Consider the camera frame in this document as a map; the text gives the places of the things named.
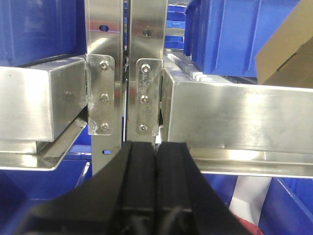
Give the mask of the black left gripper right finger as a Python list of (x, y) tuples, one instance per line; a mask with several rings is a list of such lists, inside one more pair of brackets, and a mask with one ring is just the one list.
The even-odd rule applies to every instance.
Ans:
[(248, 235), (207, 182), (187, 145), (162, 143), (156, 155), (158, 235)]

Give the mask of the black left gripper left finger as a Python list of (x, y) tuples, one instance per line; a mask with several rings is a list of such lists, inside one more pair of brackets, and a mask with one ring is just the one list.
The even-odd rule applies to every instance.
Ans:
[(72, 191), (33, 207), (18, 235), (151, 235), (155, 228), (155, 155), (149, 142), (127, 142)]

